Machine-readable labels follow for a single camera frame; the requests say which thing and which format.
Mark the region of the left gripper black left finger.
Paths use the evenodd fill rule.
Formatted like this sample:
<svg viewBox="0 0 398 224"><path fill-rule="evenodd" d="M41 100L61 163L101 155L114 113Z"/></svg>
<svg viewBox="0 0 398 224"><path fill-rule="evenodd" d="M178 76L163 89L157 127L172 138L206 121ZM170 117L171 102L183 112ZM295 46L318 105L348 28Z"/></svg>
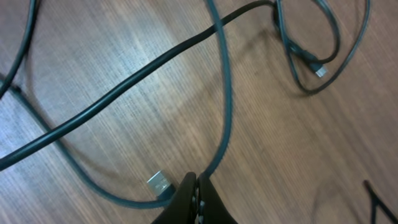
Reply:
<svg viewBox="0 0 398 224"><path fill-rule="evenodd" d="M193 224L196 219L196 174L188 172L164 211L152 224Z"/></svg>

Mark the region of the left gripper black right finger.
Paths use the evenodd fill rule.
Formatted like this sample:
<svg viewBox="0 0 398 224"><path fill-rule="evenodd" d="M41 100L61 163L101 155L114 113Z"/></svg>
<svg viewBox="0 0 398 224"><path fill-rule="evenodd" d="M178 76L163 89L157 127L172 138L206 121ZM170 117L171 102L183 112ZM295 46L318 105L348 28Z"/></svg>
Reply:
<svg viewBox="0 0 398 224"><path fill-rule="evenodd" d="M209 177L198 178L198 222L201 224L237 224L226 209Z"/></svg>

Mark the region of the black USB cable long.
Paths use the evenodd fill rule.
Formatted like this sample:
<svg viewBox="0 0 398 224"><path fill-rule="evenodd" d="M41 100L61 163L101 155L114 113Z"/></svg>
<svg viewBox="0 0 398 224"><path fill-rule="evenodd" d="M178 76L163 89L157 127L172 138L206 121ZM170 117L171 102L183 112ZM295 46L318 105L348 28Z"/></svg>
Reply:
<svg viewBox="0 0 398 224"><path fill-rule="evenodd" d="M119 98L123 93L132 88L135 84L139 83L145 77L150 75L152 72L157 70L163 64L167 63L169 60L173 59L178 54L184 52L190 47L196 45L197 43L207 39L212 34L216 33L218 35L218 42L220 46L221 63L223 70L223 89L224 89L224 124L223 132L221 135L220 144L215 152L214 157L208 164L204 171L206 176L211 176L216 168L221 163L221 160L226 153L229 139L231 137L232 122L233 122L233 94L232 94L232 75L231 66L228 55L228 47L226 43L226 37L224 34L223 26L231 21L231 17L227 16L220 18L218 10L215 6L214 1L207 1L208 10L215 23L213 26L209 27L207 30L199 33L198 35L178 44L174 48L168 50L161 56L157 57L155 60L148 63L145 67L133 73L130 77L122 81L120 84L116 85L113 89L108 91L100 99L95 101L89 107L70 118L66 122L57 126L47 133L41 135L40 137L32 140L26 145L16 149L14 152L1 158L1 170L6 170L11 166L17 164L18 162L28 158L37 151L43 149L44 147L58 142L60 138L64 137L66 134L74 131L82 124L86 123L88 120L96 116L98 113L103 111L107 106L109 106L113 101Z"/></svg>

